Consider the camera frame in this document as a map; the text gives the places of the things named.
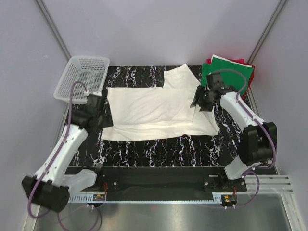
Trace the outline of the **white t shirt red print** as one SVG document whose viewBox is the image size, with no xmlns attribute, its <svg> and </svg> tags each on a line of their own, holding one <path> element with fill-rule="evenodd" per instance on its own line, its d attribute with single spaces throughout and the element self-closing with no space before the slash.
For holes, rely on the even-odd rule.
<svg viewBox="0 0 308 231">
<path fill-rule="evenodd" d="M 101 138 L 109 141 L 145 141 L 182 135 L 216 136 L 214 111 L 191 106 L 200 81 L 189 67 L 164 72 L 162 87 L 109 87 L 107 99 L 113 126 Z"/>
</svg>

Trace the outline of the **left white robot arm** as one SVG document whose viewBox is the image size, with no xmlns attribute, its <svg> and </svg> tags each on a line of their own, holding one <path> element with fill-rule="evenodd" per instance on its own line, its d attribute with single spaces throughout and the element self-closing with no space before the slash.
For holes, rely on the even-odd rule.
<svg viewBox="0 0 308 231">
<path fill-rule="evenodd" d="M 85 104 L 70 111 L 68 124 L 45 163 L 34 176 L 23 178 L 22 187 L 28 203 L 59 213 L 71 196 L 87 188 L 97 191 L 105 187 L 100 165 L 84 167 L 66 180 L 64 175 L 88 135 L 111 126 L 113 121 L 107 99 L 99 91 L 90 93 Z"/>
</svg>

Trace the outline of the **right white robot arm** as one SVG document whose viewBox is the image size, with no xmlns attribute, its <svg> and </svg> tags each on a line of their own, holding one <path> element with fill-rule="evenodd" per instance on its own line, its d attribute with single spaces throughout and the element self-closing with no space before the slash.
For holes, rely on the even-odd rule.
<svg viewBox="0 0 308 231">
<path fill-rule="evenodd" d="M 276 162 L 277 126 L 255 114 L 240 97 L 240 91 L 223 82 L 221 69 L 206 76 L 206 86 L 198 86 L 191 107 L 201 112 L 212 111 L 215 104 L 227 111 L 241 130 L 237 157 L 224 167 L 224 176 L 218 179 L 219 187 L 229 191 L 236 179 L 244 178 L 255 168 L 271 169 Z"/>
</svg>

